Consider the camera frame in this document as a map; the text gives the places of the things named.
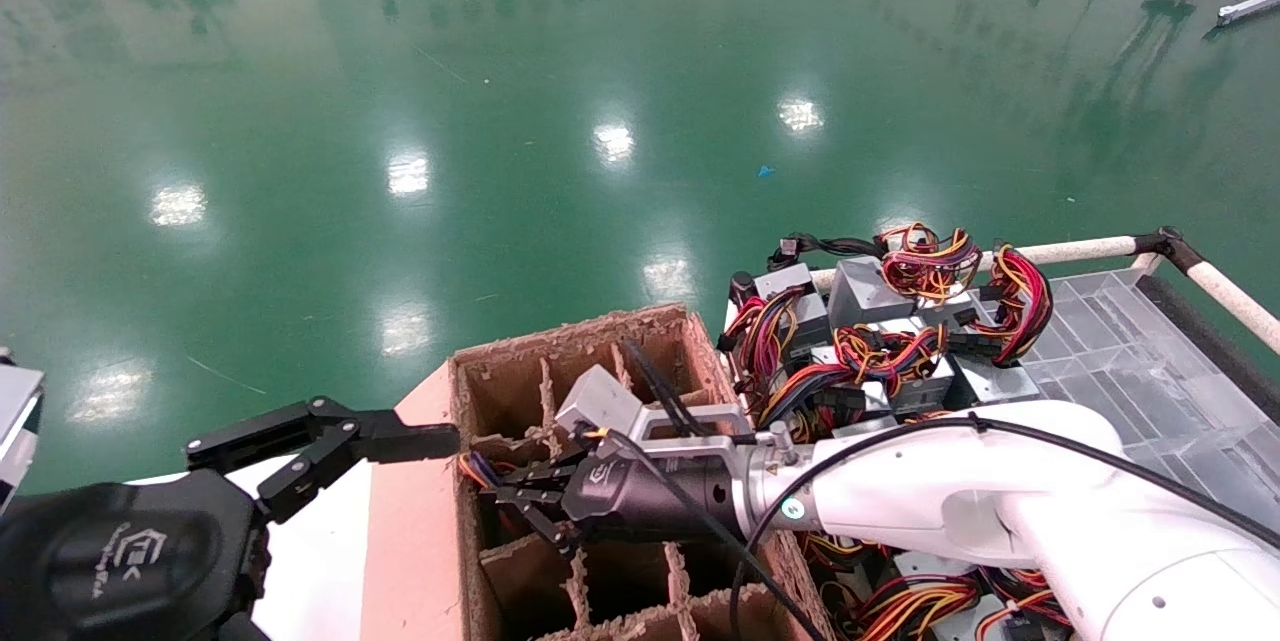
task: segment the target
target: cardboard compartment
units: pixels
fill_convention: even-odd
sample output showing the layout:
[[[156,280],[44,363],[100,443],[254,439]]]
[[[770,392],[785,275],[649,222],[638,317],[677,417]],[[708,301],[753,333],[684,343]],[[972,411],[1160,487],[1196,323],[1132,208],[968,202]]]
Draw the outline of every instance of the cardboard compartment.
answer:
[[[680,544],[689,574],[689,595],[705,596],[733,585],[737,555],[722,544]]]
[[[652,360],[653,366],[666,377],[667,383],[676,386],[677,394],[690,394],[690,392],[703,389],[700,377],[694,372],[694,362],[686,352],[684,335],[673,336],[646,331],[646,334],[628,336],[626,340],[634,342],[640,351],[644,351],[644,354]],[[644,374],[640,371],[640,363],[636,363],[626,340],[618,342],[618,351],[621,351],[622,366],[626,368],[627,376],[631,377],[631,393],[645,403],[653,403],[658,399],[649,389],[649,383],[645,381]]]
[[[538,354],[507,358],[503,363],[484,357],[461,360],[456,377],[462,409],[460,426],[474,436],[524,439],[541,426],[543,368]]]
[[[671,569],[662,544],[588,544],[586,601],[591,623],[667,605]]]
[[[694,617],[700,641],[733,641],[728,623],[728,591],[717,591],[698,599],[689,612]],[[759,583],[742,587],[739,614],[744,641],[777,641],[792,637],[787,610]]]
[[[525,641],[572,629],[577,621],[564,590],[570,564],[539,536],[480,554],[484,582],[493,594],[495,641]]]

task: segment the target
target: cardboard divider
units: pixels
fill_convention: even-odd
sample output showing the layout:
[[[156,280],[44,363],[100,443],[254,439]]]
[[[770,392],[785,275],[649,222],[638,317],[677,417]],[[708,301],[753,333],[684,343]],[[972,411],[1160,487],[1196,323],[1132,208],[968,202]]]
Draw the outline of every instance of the cardboard divider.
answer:
[[[667,555],[662,544],[588,544],[586,599],[591,623],[668,604]]]
[[[564,583],[568,600],[573,604],[576,622],[573,628],[586,628],[591,626],[591,604],[586,597],[586,554],[579,549],[570,562],[570,577]]]
[[[676,544],[663,544],[662,553],[667,557],[667,597],[671,604],[682,606],[689,603],[689,573],[685,571],[685,555]]]

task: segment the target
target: clear plastic container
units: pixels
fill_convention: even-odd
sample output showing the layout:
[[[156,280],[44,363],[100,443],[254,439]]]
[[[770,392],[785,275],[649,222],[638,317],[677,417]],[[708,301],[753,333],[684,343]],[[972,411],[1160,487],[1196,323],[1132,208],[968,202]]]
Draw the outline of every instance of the clear plastic container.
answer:
[[[1280,429],[1137,280],[1130,269],[1052,280],[1053,321],[1023,366],[1044,398],[1111,421],[1135,462],[1280,531]]]

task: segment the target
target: black wire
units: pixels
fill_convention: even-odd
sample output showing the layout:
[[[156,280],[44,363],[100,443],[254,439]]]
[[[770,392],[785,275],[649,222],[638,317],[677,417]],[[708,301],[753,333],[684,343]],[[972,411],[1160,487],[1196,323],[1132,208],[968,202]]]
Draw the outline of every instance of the black wire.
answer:
[[[644,375],[644,380],[649,385],[649,392],[653,392],[654,398],[657,398],[658,403],[662,404],[662,408],[666,409],[672,426],[676,427],[676,431],[680,432],[681,436],[714,435],[716,431],[703,426],[703,423],[698,422],[698,418],[694,418],[694,415],[690,413],[685,400],[680,399],[680,394],[677,394],[675,386],[672,386],[671,383],[667,381],[667,377],[658,371],[653,360],[649,358],[649,354],[644,353],[644,349],[640,349],[640,345],[636,344],[636,342],[627,339],[623,344],[626,344],[627,353],[631,354],[631,358],[635,360],[637,366],[640,366],[640,374]]]
[[[649,471],[649,473],[653,473],[655,477],[658,477],[658,480],[662,481],[662,485],[667,486],[667,490],[672,491],[672,495],[676,496],[676,499],[678,499],[681,504],[685,504],[685,508],[694,512],[694,514],[698,516],[698,518],[704,525],[707,525],[707,527],[712,530],[712,532],[716,534],[716,536],[719,537],[719,540],[724,545],[733,549],[733,553],[740,555],[740,558],[745,560],[751,567],[751,569],[755,571],[756,574],[759,574],[760,581],[764,583],[764,586],[767,586],[769,591],[772,591],[773,595],[777,596],[778,601],[781,601],[782,605],[786,606],[788,612],[791,612],[791,615],[795,617],[796,622],[800,622],[800,626],[804,627],[805,632],[810,637],[813,637],[814,641],[826,641],[826,637],[822,635],[820,631],[818,631],[818,627],[814,626],[813,619],[810,619],[809,615],[804,613],[804,609],[800,608],[800,604],[796,604],[795,599],[787,595],[786,590],[783,590],[777,581],[773,581],[773,577],[769,576],[769,572],[768,569],[764,568],[764,564],[762,564],[760,560],[751,554],[751,551],[746,550],[746,548],[742,546],[742,544],[737,539],[735,539],[733,535],[727,528],[724,528],[724,526],[721,522],[716,521],[716,517],[713,517],[713,514],[708,513],[707,509],[703,508],[703,505],[700,505],[698,502],[695,502],[694,498],[690,496],[687,491],[681,489],[681,486],[676,481],[672,481],[671,477],[667,476],[667,472],[658,468],[658,464],[653,462],[653,458],[650,458],[649,454],[645,453],[645,450],[641,449],[639,444],[636,444],[636,441],[632,441],[630,438],[627,438],[625,432],[617,432],[613,430],[605,430],[605,435],[613,441],[620,441],[620,444],[630,449],[635,454],[636,459],[641,464],[644,464],[644,467]]]
[[[1207,510],[1217,517],[1234,523],[1243,531],[1257,537],[1260,541],[1280,550],[1280,534],[1276,534],[1271,528],[1267,528],[1262,523],[1236,512],[1235,509],[1228,508],[1213,499],[1183,486],[1180,482],[1170,481],[1160,473],[1148,471],[1139,464],[1133,463],[1129,459],[1116,457],[1106,453],[1106,450],[1098,450],[1088,444],[1082,444],[1074,439],[1068,439],[1065,436],[1059,436],[1056,432],[1048,432],[1039,429],[1033,429],[1030,426],[1023,426],[1023,423],[1015,423],[1011,421],[1002,421],[1001,418],[979,418],[977,416],[969,417],[947,417],[947,418],[925,418],[918,423],[910,423],[910,426],[897,426],[883,432],[878,432],[876,436],[869,436],[854,444],[846,445],[845,448],[837,450],[835,454],[827,457],[826,459],[814,463],[812,467],[805,470],[804,473],[796,477],[790,486],[786,487],[778,496],[769,504],[768,509],[764,509],[764,514],[756,522],[755,531],[751,532],[749,540],[746,540],[746,551],[750,554],[755,550],[755,545],[759,545],[760,537],[764,536],[764,531],[769,527],[769,522],[777,516],[782,504],[790,499],[796,491],[803,486],[812,482],[818,473],[823,473],[828,468],[836,464],[844,463],[845,459],[852,457],[854,454],[860,454],[867,449],[886,444],[901,436],[906,436],[910,432],[924,432],[932,431],[934,429],[973,429],[978,432],[986,431],[1001,431],[1010,432],[1014,436],[1024,436],[1027,439],[1034,439],[1037,441],[1046,441],[1053,447],[1059,447],[1066,450],[1074,450],[1074,453],[1083,457],[1092,458],[1097,462],[1110,464],[1110,467],[1123,471],[1125,473],[1133,473],[1138,479],[1147,481],[1170,494],[1183,499],[1184,502],[1198,505],[1201,509]],[[745,578],[746,569],[739,564],[737,571],[733,574],[733,586],[730,589],[728,597],[728,619],[730,627],[732,628],[733,638],[741,640],[742,633],[739,627],[739,600],[741,597],[742,581]]]
[[[842,237],[842,239],[819,239],[819,237],[813,234],[787,234],[786,241],[795,241],[796,253],[786,255],[782,253],[782,246],[768,258],[765,267],[769,271],[778,271],[781,267],[794,266],[800,261],[800,255],[808,252],[826,252],[828,255],[840,255],[840,257],[850,257],[850,255],[872,255],[872,257],[883,258],[888,253],[888,246],[882,243],[882,241],[864,241],[854,239],[854,237]]]

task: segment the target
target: wire connector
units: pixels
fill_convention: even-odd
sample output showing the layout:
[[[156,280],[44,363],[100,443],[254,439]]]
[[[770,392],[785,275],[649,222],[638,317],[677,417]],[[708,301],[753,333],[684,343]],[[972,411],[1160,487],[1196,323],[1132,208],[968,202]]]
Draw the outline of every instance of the wire connector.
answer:
[[[947,351],[961,357],[996,358],[1005,342],[982,334],[948,334]]]
[[[1014,612],[1005,619],[1002,631],[1009,641],[1044,641],[1044,629],[1041,624],[1020,612]]]
[[[1001,289],[1001,287],[993,287],[991,284],[978,287],[978,301],[982,303],[998,302],[998,299],[1002,298],[1005,298],[1005,289]]]
[[[974,308],[957,310],[957,312],[951,313],[951,319],[955,319],[956,326],[965,328],[969,326],[970,322],[978,321],[978,310]]]
[[[865,409],[867,392],[859,386],[847,386],[841,383],[836,386],[827,386],[813,395],[814,407],[829,407],[833,409]]]

